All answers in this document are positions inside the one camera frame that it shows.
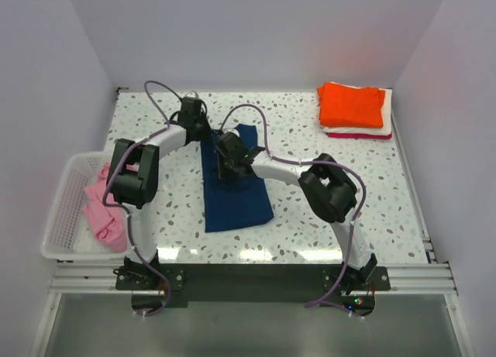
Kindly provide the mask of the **navy blue printed t-shirt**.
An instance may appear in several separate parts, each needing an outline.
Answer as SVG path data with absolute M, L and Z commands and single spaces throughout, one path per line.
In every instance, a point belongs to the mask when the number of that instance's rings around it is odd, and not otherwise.
M 217 135 L 201 142 L 205 231 L 227 232 L 265 225 L 274 218 L 266 184 L 256 177 L 222 180 L 215 151 Z

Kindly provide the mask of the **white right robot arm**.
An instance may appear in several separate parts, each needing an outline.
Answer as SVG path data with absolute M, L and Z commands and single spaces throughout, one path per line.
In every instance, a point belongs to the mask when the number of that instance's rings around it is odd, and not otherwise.
M 373 279 L 377 258 L 365 241 L 355 216 L 363 204 L 346 171 L 328 154 L 314 160 L 277 160 L 265 148 L 248 148 L 234 131 L 221 132 L 215 141 L 219 176 L 258 177 L 300 187 L 313 213 L 329 223 L 346 265 L 342 281 L 356 290 Z

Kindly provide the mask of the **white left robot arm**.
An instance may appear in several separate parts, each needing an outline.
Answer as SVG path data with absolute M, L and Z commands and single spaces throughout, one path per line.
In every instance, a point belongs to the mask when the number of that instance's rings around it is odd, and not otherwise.
M 186 96 L 175 120 L 142 139 L 118 139 L 108 172 L 106 194 L 113 196 L 109 207 L 121 208 L 126 220 L 129 248 L 126 258 L 149 262 L 157 253 L 150 233 L 147 205 L 159 187 L 160 160 L 190 142 L 210 137 L 207 106 L 200 98 Z

